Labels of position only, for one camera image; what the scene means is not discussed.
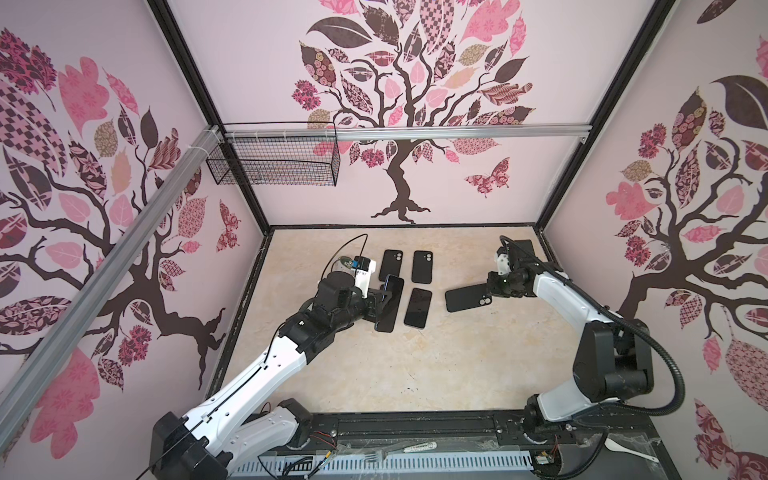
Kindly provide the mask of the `black smartphone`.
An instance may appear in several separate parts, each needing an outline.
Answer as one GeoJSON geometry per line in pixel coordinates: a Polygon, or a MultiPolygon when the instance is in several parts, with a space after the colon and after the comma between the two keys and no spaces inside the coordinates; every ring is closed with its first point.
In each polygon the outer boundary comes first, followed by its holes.
{"type": "Polygon", "coordinates": [[[379,333],[392,333],[402,298],[405,282],[395,275],[388,275],[384,283],[384,291],[388,294],[382,312],[375,322],[374,330],[379,333]]]}

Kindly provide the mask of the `black phone case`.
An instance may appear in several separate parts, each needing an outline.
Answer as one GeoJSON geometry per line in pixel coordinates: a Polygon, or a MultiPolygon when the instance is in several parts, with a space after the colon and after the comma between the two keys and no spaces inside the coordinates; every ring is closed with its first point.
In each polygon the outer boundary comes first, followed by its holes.
{"type": "Polygon", "coordinates": [[[399,277],[403,261],[403,251],[386,249],[382,256],[378,278],[385,282],[389,276],[399,277]]]}
{"type": "Polygon", "coordinates": [[[445,292],[446,310],[456,313],[485,307],[492,303],[492,295],[486,283],[474,284],[445,292]]]}
{"type": "Polygon", "coordinates": [[[433,278],[434,255],[431,251],[416,250],[413,256],[411,281],[428,285],[433,278]]]}

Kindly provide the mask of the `purple smartphone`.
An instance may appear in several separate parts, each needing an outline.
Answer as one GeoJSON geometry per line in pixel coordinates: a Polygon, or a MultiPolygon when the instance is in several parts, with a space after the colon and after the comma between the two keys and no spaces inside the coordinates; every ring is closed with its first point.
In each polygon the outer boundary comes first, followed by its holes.
{"type": "Polygon", "coordinates": [[[424,329],[428,319],[431,300],[431,291],[414,288],[406,309],[404,325],[411,328],[424,329]]]}

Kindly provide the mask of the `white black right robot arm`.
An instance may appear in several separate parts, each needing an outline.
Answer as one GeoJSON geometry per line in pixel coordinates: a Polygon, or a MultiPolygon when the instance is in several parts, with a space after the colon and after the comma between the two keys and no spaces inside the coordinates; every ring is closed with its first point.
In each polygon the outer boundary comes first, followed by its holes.
{"type": "Polygon", "coordinates": [[[619,404],[654,387],[651,347],[614,312],[584,293],[563,272],[538,259],[523,241],[500,238],[496,269],[488,274],[494,297],[535,297],[548,303],[580,334],[571,378],[527,401],[533,425],[568,421],[602,404],[619,404]]]}

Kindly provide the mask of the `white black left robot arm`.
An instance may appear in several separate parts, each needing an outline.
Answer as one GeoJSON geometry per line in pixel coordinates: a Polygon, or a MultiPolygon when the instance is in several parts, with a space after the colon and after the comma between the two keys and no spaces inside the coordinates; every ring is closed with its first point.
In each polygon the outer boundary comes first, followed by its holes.
{"type": "Polygon", "coordinates": [[[157,479],[227,479],[274,448],[307,443],[312,416],[298,401],[257,411],[338,332],[383,315],[392,294],[368,283],[366,272],[335,271],[323,278],[314,297],[277,328],[250,366],[186,414],[168,412],[155,423],[147,472],[157,479]]]}

